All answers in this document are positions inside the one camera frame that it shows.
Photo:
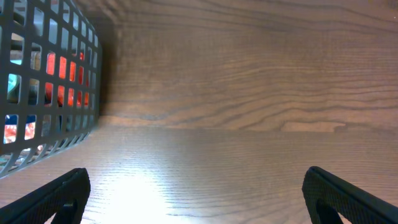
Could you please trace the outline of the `grey plastic lattice basket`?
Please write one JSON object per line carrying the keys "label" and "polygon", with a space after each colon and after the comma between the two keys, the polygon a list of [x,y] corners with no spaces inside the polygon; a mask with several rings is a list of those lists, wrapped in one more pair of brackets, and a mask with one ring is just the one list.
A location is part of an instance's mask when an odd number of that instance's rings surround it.
{"label": "grey plastic lattice basket", "polygon": [[102,48],[71,0],[1,1],[1,176],[74,147],[99,118]]}

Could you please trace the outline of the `teal small snack packet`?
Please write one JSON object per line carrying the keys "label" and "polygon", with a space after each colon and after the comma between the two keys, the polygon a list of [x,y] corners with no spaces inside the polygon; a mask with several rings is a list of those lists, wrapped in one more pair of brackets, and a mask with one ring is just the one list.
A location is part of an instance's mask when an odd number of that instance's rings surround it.
{"label": "teal small snack packet", "polygon": [[21,82],[20,75],[16,75],[13,73],[10,73],[8,75],[7,101],[9,103],[18,103],[20,82]]}

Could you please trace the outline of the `orange tan cracker package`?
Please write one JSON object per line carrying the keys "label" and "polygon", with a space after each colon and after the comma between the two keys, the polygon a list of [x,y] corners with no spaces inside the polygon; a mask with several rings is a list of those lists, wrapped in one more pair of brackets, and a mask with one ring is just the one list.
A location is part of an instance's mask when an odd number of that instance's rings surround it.
{"label": "orange tan cracker package", "polygon": [[96,73],[83,63],[86,54],[73,54],[77,59],[67,59],[55,52],[49,52],[41,59],[42,53],[32,51],[22,59],[27,63],[27,74],[21,76],[28,81],[27,86],[20,82],[19,102],[37,106],[43,101],[45,107],[92,108],[95,99]]}

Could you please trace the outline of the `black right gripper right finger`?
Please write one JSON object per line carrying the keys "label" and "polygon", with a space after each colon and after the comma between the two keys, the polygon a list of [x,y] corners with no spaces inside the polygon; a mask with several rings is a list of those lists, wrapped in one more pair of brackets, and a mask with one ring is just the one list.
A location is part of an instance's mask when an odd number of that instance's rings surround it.
{"label": "black right gripper right finger", "polygon": [[397,207],[355,185],[312,166],[305,174],[303,197],[312,223],[397,224]]}

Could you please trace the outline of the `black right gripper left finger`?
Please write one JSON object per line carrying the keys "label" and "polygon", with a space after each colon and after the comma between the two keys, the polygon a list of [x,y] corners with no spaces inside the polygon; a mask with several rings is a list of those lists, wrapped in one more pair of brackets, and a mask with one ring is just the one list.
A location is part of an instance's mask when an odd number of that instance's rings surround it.
{"label": "black right gripper left finger", "polygon": [[80,223],[90,196],[85,168],[75,168],[1,208],[1,224]]}

